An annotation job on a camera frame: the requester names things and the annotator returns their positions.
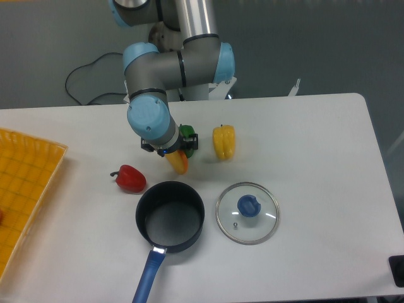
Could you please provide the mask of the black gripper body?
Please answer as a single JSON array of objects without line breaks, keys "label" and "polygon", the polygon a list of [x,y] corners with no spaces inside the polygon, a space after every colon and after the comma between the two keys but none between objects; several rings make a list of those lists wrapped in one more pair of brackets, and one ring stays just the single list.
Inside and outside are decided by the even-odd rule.
[{"label": "black gripper body", "polygon": [[153,146],[149,144],[145,139],[141,138],[141,149],[147,152],[157,152],[158,155],[164,157],[168,153],[181,150],[182,135],[180,134],[172,145],[166,146]]}]

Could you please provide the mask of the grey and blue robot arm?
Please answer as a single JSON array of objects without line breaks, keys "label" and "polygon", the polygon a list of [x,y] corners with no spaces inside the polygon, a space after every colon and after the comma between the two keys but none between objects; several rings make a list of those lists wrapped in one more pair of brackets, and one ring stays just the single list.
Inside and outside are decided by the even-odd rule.
[{"label": "grey and blue robot arm", "polygon": [[170,114],[167,92],[229,81],[235,74],[232,47],[221,42],[212,1],[109,1],[122,27],[161,22],[179,33],[178,49],[159,51],[151,43],[128,46],[122,55],[129,97],[127,119],[141,138],[141,148],[164,157],[177,150],[198,149]]}]

